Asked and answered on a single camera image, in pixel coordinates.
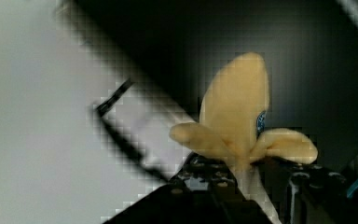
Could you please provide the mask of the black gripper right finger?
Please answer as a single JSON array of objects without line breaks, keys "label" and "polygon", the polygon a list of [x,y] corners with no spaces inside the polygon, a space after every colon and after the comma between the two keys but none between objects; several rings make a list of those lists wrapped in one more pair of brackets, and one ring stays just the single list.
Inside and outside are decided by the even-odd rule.
[{"label": "black gripper right finger", "polygon": [[271,157],[256,165],[282,224],[358,224],[358,178]]}]

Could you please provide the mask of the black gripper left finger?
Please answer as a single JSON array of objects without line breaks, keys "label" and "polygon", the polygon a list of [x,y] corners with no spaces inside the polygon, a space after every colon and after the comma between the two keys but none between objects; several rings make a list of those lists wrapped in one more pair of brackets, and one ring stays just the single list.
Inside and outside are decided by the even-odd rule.
[{"label": "black gripper left finger", "polygon": [[272,224],[221,161],[195,153],[170,181],[103,224]]}]

